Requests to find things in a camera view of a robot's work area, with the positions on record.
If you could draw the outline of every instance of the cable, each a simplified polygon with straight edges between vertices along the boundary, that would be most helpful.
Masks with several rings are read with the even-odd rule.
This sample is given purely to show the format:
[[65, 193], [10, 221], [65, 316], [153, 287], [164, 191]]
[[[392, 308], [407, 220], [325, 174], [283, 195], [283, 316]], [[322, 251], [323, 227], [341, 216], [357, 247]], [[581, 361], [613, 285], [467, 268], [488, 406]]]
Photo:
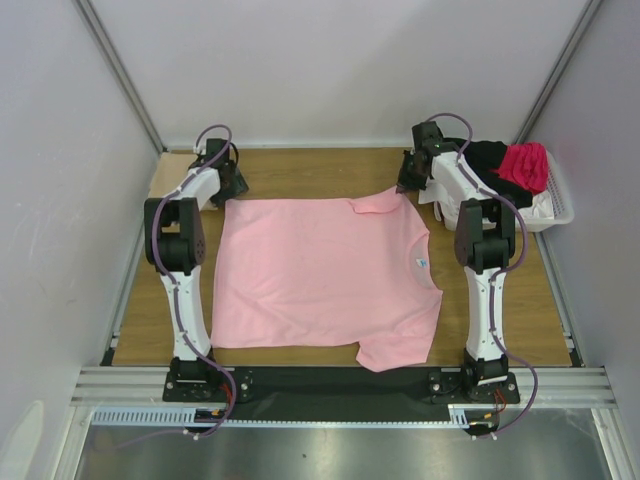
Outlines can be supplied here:
[[134, 445], [136, 443], [143, 442], [143, 441], [148, 440], [150, 438], [158, 437], [158, 436], [161, 436], [161, 435], [167, 435], [167, 434], [189, 435], [194, 440], [198, 440], [199, 438], [210, 437], [229, 418], [229, 415], [231, 415], [231, 412], [233, 411], [233, 407], [235, 406], [237, 389], [236, 389], [236, 382], [233, 379], [233, 377], [231, 376], [231, 374], [225, 368], [223, 368], [221, 365], [217, 364], [213, 360], [211, 360], [211, 359], [207, 358], [206, 356], [202, 355], [202, 353], [200, 353], [198, 351], [198, 349], [195, 347], [195, 345], [193, 345], [193, 343], [191, 342], [191, 340], [188, 337], [188, 332], [185, 330], [184, 324], [182, 323], [182, 318], [180, 316], [180, 301], [179, 301], [180, 300], [179, 299], [180, 283], [178, 282], [176, 277], [169, 270], [167, 270], [167, 268], [162, 263], [162, 259], [160, 258], [160, 252], [159, 252], [159, 249], [158, 249], [158, 234], [160, 233], [160, 216], [161, 216], [162, 210], [164, 209], [166, 204], [170, 200], [172, 200], [173, 198], [175, 198], [178, 195], [180, 195], [180, 193], [187, 187], [187, 185], [189, 185], [202, 171], [204, 171], [205, 169], [207, 169], [211, 165], [213, 165], [229, 149], [229, 146], [232, 145], [232, 143], [231, 143], [231, 137], [232, 137], [231, 129], [229, 127], [227, 127], [226, 125], [215, 124], [215, 125], [211, 125], [210, 127], [205, 128], [202, 131], [202, 133], [200, 135], [198, 135], [198, 138], [196, 139], [196, 149], [197, 149], [200, 141], [202, 140], [202, 137], [207, 132], [209, 132], [209, 131], [211, 131], [211, 130], [213, 130], [215, 128], [222, 128], [223, 130], [227, 131], [228, 138], [227, 138], [226, 143], [224, 144], [222, 149], [215, 156], [213, 156], [209, 161], [207, 161], [205, 164], [203, 164], [201, 167], [199, 167], [196, 170], [195, 173], [192, 173], [187, 178], [185, 178], [184, 181], [174, 191], [172, 191], [171, 193], [167, 194], [160, 201], [160, 204], [158, 205], [158, 208], [156, 209], [155, 214], [153, 216], [153, 224], [152, 224], [152, 227], [151, 227], [151, 232], [152, 232], [152, 235], [151, 235], [151, 250], [153, 252], [153, 260], [154, 260], [156, 266], [158, 267], [158, 270], [160, 270], [161, 273], [166, 275], [167, 278], [169, 278], [169, 280], [171, 281], [171, 284], [173, 285], [173, 303], [174, 303], [174, 309], [175, 309], [175, 314], [176, 314], [176, 323], [178, 325], [178, 330], [179, 330], [180, 334], [182, 335], [182, 339], [187, 344], [187, 346], [191, 349], [191, 351], [193, 351], [193, 353], [196, 355], [196, 357], [198, 357], [200, 360], [205, 362], [210, 367], [215, 368], [218, 372], [222, 373], [226, 377], [226, 379], [229, 381], [229, 384], [231, 385], [230, 393], [227, 393], [228, 389], [225, 391], [225, 393], [227, 393], [227, 408], [226, 408], [224, 414], [222, 415], [222, 417], [218, 420], [218, 422], [213, 427], [211, 427], [208, 430], [206, 430], [205, 432], [195, 433], [194, 434], [194, 433], [188, 432], [186, 429], [184, 429], [184, 430], [176, 430], [176, 429], [160, 430], [158, 432], [152, 432], [150, 434], [143, 435], [141, 437], [137, 437], [137, 438], [134, 438], [132, 440], [128, 440], [126, 442], [120, 443], [120, 444], [118, 444], [118, 445], [116, 445], [114, 447], [111, 447], [111, 448], [103, 450], [103, 451], [120, 450], [122, 448], [129, 447], [129, 446]]
[[473, 187], [479, 193], [487, 195], [487, 196], [493, 198], [494, 200], [498, 200], [498, 201], [502, 202], [504, 205], [506, 205], [507, 208], [509, 208], [509, 210], [511, 210], [513, 212], [513, 214], [515, 215], [516, 219], [518, 220], [518, 224], [520, 225], [520, 230], [522, 231], [522, 252], [520, 253], [520, 257], [518, 257], [518, 260], [513, 265], [509, 265], [506, 268], [498, 270], [489, 279], [489, 285], [490, 285], [489, 286], [489, 328], [490, 328], [491, 336], [493, 337], [493, 340], [496, 343], [496, 345], [498, 346], [498, 348], [500, 349], [500, 351], [502, 353], [504, 353], [507, 356], [507, 358], [510, 358], [511, 360], [513, 360], [515, 362], [518, 362], [518, 363], [524, 365], [526, 368], [529, 369], [529, 371], [531, 372], [531, 375], [533, 376], [533, 389], [531, 391], [531, 397], [529, 398], [529, 401], [527, 402], [525, 407], [522, 409], [522, 411], [518, 414], [518, 416], [515, 419], [513, 419], [511, 421], [511, 423], [508, 423], [507, 425], [505, 425], [505, 426], [499, 428], [498, 430], [496, 430], [496, 432], [494, 432], [494, 435], [495, 435], [496, 433], [501, 433], [501, 432], [511, 428], [516, 423], [518, 423], [529, 412], [529, 410], [531, 410], [531, 407], [533, 406], [533, 402], [535, 401], [536, 396], [538, 394], [538, 384], [539, 384], [538, 373], [536, 372], [535, 368], [533, 368], [533, 365], [531, 365], [525, 359], [517, 357], [516, 355], [512, 354], [502, 344], [502, 342], [498, 338], [498, 335], [496, 335], [496, 320], [495, 320], [495, 311], [494, 311], [495, 310], [494, 309], [494, 303], [495, 303], [495, 294], [496, 294], [496, 288], [495, 288], [496, 279], [498, 278], [498, 275], [502, 275], [502, 274], [506, 274], [507, 272], [511, 272], [511, 271], [515, 270], [516, 268], [518, 268], [520, 265], [522, 265], [522, 263], [524, 262], [525, 256], [527, 254], [527, 250], [529, 249], [529, 236], [527, 234], [527, 226], [524, 223], [524, 218], [522, 218], [522, 215], [520, 214], [518, 209], [515, 207], [515, 205], [513, 203], [511, 203], [509, 200], [507, 200], [506, 198], [504, 198], [503, 196], [498, 195], [497, 193], [493, 193], [493, 192], [490, 192], [488, 190], [485, 190], [484, 188], [481, 188], [480, 185], [475, 181], [475, 179], [471, 176], [471, 174], [469, 174], [469, 172], [466, 171], [466, 169], [464, 168], [464, 166], [460, 162], [460, 159], [462, 158], [462, 154], [464, 153], [464, 151], [467, 148], [467, 146], [469, 146], [469, 144], [471, 143], [471, 138], [473, 137], [473, 129], [471, 128], [471, 124], [469, 124], [469, 122], [466, 119], [464, 119], [463, 117], [461, 117], [460, 115], [457, 115], [455, 113], [447, 113], [447, 112], [437, 113], [435, 115], [432, 115], [431, 117], [429, 117], [425, 121], [426, 122], [430, 122], [430, 121], [432, 121], [432, 120], [434, 120], [434, 119], [436, 119], [438, 117], [452, 117], [452, 118], [455, 118], [457, 120], [460, 120], [465, 125], [465, 127], [467, 127], [467, 131], [468, 131], [467, 140], [464, 142], [464, 144], [462, 145], [460, 150], [458, 150], [458, 156], [456, 158], [456, 160], [458, 162], [458, 164], [457, 164], [458, 169], [460, 170], [462, 175], [469, 181], [469, 183], [471, 183], [471, 185], [473, 185]]

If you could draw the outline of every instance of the black cloth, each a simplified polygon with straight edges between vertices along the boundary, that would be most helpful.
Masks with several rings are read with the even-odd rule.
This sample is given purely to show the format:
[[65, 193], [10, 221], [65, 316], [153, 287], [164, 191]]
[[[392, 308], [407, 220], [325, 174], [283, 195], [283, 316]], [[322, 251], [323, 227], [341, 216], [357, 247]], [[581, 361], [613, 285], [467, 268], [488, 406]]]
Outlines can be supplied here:
[[[445, 138], [445, 141], [455, 143], [458, 148], [461, 148], [466, 142], [462, 138]], [[507, 146], [504, 143], [483, 140], [471, 142], [464, 150], [464, 158], [487, 187], [502, 196], [510, 196], [516, 208], [530, 207], [533, 204], [533, 194], [531, 192], [520, 185], [503, 180], [497, 173], [491, 171], [500, 168], [506, 153]]]

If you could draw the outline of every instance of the red cloth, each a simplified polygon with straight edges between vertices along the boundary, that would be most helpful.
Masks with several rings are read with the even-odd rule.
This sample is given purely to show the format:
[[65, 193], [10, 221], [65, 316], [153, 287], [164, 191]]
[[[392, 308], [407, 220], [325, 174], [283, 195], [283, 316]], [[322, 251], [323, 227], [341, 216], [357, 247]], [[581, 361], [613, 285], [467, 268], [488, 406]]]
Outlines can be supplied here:
[[539, 143], [509, 145], [500, 168], [494, 170], [504, 180], [520, 185], [534, 195], [547, 189], [547, 150]]

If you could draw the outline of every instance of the pink shirt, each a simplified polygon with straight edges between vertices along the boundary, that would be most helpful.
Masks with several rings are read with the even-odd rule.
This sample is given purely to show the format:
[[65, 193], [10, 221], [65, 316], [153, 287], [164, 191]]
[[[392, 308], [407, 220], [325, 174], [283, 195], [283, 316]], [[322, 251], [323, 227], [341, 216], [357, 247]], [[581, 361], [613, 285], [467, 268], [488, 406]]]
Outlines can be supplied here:
[[426, 360], [442, 292], [429, 231], [395, 188], [355, 200], [229, 200], [214, 347], [360, 344], [382, 371]]

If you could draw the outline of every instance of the metal floor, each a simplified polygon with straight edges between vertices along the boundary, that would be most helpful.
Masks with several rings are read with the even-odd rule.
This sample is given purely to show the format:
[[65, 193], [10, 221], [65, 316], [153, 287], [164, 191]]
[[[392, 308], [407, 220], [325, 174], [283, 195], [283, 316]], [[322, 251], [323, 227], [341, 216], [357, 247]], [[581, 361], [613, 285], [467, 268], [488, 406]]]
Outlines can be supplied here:
[[111, 448], [152, 431], [92, 426], [76, 480], [611, 478], [590, 409], [533, 410], [497, 441], [459, 430], [227, 427], [198, 442], [166, 435]]

